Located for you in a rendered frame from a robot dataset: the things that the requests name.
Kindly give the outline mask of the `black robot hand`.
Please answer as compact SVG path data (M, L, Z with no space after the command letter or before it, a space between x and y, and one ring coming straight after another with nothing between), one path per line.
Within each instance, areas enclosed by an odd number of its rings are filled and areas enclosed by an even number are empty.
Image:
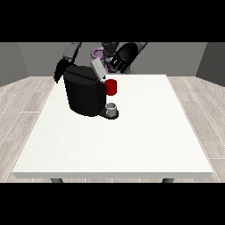
M135 43L124 44L111 59L110 64L120 73L124 73L138 55Z
M56 69L54 72L54 80L56 83L59 82L61 79L62 75L65 72L65 69L70 65L70 62L67 59L61 59L56 65Z

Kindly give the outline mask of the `pale grey machine lid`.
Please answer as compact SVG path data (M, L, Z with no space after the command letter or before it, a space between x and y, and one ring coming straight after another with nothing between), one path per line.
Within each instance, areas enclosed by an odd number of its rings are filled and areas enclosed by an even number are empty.
M105 75L107 74L107 72L99 58L92 60L91 66L94 69L99 80L102 80L105 77Z

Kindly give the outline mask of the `red pod holder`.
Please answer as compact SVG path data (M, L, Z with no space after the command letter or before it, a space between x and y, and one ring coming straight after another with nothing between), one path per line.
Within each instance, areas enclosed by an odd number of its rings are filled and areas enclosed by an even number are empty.
M117 93L117 81L114 79L107 79L105 81L105 94L113 96Z

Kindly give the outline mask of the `black coffee machine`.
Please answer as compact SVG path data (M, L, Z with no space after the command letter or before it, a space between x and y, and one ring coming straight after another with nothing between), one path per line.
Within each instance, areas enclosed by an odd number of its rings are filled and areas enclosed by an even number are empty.
M70 65L63 75L69 107L83 116L102 116L109 120L119 117L106 115L105 81L100 81L92 67Z

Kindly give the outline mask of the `grey trunk with purple rings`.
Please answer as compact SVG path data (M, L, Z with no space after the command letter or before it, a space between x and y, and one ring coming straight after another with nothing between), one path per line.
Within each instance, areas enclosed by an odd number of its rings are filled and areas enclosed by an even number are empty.
M111 59L115 56L116 52L121 48L119 47L119 42L102 42L101 48L96 48L96 51L101 49L103 51L103 56L100 57L101 62L103 63L104 67L106 68L108 73L116 73L118 72L113 66L110 64ZM128 74L130 72L130 66L124 73L121 74Z

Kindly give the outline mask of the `small grey cup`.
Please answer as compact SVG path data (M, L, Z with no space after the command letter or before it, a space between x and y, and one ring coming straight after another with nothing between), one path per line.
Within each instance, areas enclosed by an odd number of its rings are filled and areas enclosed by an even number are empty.
M105 108L107 116L114 117L117 114L117 106L114 103L108 103Z

